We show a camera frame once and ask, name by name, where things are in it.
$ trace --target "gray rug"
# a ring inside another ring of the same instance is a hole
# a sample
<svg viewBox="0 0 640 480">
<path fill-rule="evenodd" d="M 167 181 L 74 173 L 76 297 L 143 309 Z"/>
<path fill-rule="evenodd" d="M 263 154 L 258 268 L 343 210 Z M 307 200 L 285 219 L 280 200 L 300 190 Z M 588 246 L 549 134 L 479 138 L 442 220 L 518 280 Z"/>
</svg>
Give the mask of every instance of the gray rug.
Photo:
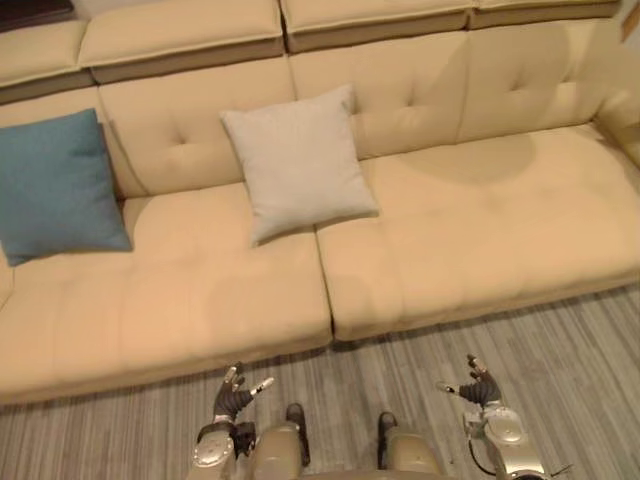
<svg viewBox="0 0 640 480">
<path fill-rule="evenodd" d="M 490 478 L 460 425 L 471 407 L 434 386 L 469 379 L 467 352 L 497 377 L 547 469 L 574 464 L 557 478 L 640 478 L 638 286 L 250 365 L 249 384 L 269 375 L 276 384 L 241 419 L 265 428 L 301 402 L 311 473 L 373 468 L 377 416 L 391 410 L 425 435 L 448 474 Z M 0 479 L 185 478 L 222 374 L 0 408 Z"/>
</svg>

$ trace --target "blue pillow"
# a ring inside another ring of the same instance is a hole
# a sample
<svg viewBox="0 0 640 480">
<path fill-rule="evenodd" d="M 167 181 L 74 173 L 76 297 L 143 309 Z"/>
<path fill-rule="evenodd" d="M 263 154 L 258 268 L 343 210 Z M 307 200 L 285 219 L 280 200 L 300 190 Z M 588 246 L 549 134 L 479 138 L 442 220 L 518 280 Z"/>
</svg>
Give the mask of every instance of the blue pillow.
<svg viewBox="0 0 640 480">
<path fill-rule="evenodd" d="M 0 242 L 12 267 L 72 250 L 131 250 L 95 110 L 0 128 Z"/>
</svg>

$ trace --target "sofa backrest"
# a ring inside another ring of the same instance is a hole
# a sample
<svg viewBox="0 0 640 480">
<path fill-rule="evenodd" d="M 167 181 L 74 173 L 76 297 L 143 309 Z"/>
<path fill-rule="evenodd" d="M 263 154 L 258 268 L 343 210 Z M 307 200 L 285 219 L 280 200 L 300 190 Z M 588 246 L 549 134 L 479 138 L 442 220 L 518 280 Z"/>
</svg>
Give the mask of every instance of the sofa backrest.
<svg viewBox="0 0 640 480">
<path fill-rule="evenodd" d="M 351 83 L 360 159 L 589 121 L 611 85 L 611 20 L 557 21 L 306 52 L 0 106 L 0 126 L 96 108 L 119 197 L 243 180 L 221 110 Z"/>
<path fill-rule="evenodd" d="M 610 88 L 613 20 L 564 20 L 467 34 L 469 68 L 458 142 L 589 121 Z"/>
<path fill-rule="evenodd" d="M 465 97 L 467 34 L 447 32 L 289 59 L 298 98 L 351 83 L 360 159 L 453 143 Z"/>
</svg>

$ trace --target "cream pillow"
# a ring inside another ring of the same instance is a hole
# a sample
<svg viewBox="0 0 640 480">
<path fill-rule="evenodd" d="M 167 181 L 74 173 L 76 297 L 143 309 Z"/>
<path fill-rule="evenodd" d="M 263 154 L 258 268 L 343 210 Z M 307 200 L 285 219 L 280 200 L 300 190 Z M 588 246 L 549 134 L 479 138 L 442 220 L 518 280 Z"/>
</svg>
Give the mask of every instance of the cream pillow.
<svg viewBox="0 0 640 480">
<path fill-rule="evenodd" d="M 372 215 L 349 126 L 351 85 L 250 112 L 221 112 L 253 207 L 253 245 L 299 227 Z"/>
</svg>

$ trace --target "seat cushion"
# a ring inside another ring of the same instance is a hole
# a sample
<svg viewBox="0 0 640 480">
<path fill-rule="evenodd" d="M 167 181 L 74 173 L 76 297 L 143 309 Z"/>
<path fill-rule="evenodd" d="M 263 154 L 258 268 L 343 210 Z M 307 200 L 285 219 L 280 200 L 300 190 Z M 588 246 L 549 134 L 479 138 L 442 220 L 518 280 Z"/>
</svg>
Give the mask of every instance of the seat cushion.
<svg viewBox="0 0 640 480">
<path fill-rule="evenodd" d="M 313 232 L 250 249 L 243 184 L 132 199 L 124 218 L 133 253 L 60 254 L 14 269 L 0 310 L 0 363 L 11 365 L 0 369 L 1 403 L 330 341 Z"/>
<path fill-rule="evenodd" d="M 640 174 L 590 125 L 361 164 L 380 216 L 318 229 L 339 339 L 638 279 Z"/>
</svg>

